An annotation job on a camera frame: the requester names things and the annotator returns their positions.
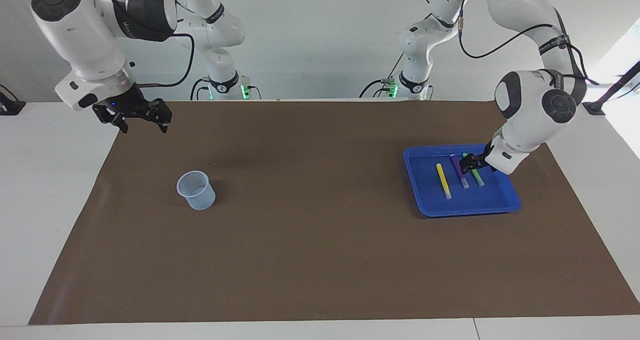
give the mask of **clear plastic cup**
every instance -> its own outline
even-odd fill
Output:
[[[176,185],[178,194],[187,199],[194,210],[205,210],[216,201],[216,193],[211,187],[209,177],[201,171],[192,171],[184,174]]]

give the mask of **black stand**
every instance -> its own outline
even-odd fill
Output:
[[[582,105],[586,108],[587,112],[590,115],[605,115],[602,111],[602,106],[604,103],[608,102],[618,90],[624,88],[624,86],[631,81],[638,73],[640,72],[640,62],[636,63],[625,75],[623,75],[620,80],[617,81],[611,88],[609,88],[606,93],[598,99],[598,101],[594,101],[593,103],[583,103]]]
[[[4,106],[5,109],[0,108],[0,115],[18,115],[27,103],[24,101],[12,101],[0,92],[0,105]]]

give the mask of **yellow marker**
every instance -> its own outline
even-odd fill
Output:
[[[442,182],[442,188],[444,189],[444,194],[448,200],[451,200],[453,197],[451,196],[451,190],[449,190],[449,184],[447,183],[447,178],[444,176],[444,170],[442,169],[442,164],[438,163],[436,165],[438,169],[438,175],[440,176],[440,181]]]

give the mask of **brown paper mat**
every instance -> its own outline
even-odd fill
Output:
[[[640,314],[546,146],[518,213],[419,214],[403,150],[486,142],[492,103],[170,106],[118,136],[30,324]]]

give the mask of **green marker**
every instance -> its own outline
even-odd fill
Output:
[[[467,156],[466,153],[462,154],[462,158],[465,158]],[[485,182],[482,180],[482,177],[480,176],[480,173],[478,173],[478,171],[473,170],[471,171],[471,174],[473,174],[473,177],[475,178],[475,181],[478,182],[478,185],[480,185],[481,187],[484,187]]]

